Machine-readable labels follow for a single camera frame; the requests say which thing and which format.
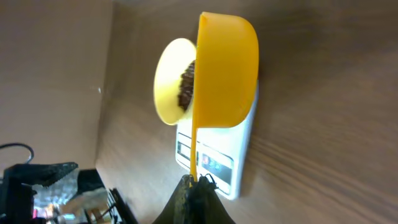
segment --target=kitchen scale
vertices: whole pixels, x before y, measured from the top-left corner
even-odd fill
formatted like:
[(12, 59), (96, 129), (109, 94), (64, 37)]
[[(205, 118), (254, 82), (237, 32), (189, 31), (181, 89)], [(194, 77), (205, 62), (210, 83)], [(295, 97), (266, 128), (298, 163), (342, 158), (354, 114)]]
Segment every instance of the kitchen scale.
[[(251, 127), (258, 98), (258, 85), (246, 118), (232, 128), (200, 128), (197, 134), (197, 174), (211, 174), (216, 191), (229, 200), (239, 197), (244, 158), (249, 146)], [(175, 160), (190, 170), (192, 119), (177, 125)]]

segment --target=wooden table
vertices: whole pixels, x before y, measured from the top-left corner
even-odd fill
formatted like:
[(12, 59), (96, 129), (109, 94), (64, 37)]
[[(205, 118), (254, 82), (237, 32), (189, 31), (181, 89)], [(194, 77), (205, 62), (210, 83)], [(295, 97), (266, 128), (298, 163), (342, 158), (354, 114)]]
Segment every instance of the wooden table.
[(157, 117), (157, 61), (202, 11), (245, 17), (259, 103), (237, 223), (398, 223), (398, 2), (135, 0), (114, 5), (97, 168), (141, 223), (187, 172)]

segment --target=wall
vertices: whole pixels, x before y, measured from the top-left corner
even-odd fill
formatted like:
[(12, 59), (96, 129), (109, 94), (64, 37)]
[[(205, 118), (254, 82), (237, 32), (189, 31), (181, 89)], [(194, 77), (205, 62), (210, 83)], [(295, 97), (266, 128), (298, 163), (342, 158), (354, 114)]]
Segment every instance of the wall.
[[(106, 0), (0, 2), (0, 144), (94, 167), (111, 20)], [(0, 152), (1, 173), (26, 155)]]

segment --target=yellow cup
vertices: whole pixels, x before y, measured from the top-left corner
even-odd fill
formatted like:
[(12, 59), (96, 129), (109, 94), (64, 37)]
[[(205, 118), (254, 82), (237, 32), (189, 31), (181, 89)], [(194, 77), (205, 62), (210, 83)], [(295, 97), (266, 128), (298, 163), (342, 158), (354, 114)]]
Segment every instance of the yellow cup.
[(173, 40), (165, 48), (157, 64), (154, 80), (154, 101), (161, 120), (175, 125), (180, 120), (192, 118), (192, 100), (186, 111), (178, 106), (181, 74), (196, 59), (195, 45), (188, 39)]

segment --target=coffee beans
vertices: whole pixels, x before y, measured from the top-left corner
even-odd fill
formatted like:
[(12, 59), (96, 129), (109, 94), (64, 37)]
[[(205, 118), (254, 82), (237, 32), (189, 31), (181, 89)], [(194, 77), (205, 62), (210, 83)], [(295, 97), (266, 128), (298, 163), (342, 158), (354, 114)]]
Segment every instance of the coffee beans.
[(180, 94), (178, 94), (178, 106), (184, 111), (188, 109), (193, 95), (193, 74), (195, 61), (193, 61), (183, 74), (181, 74)]

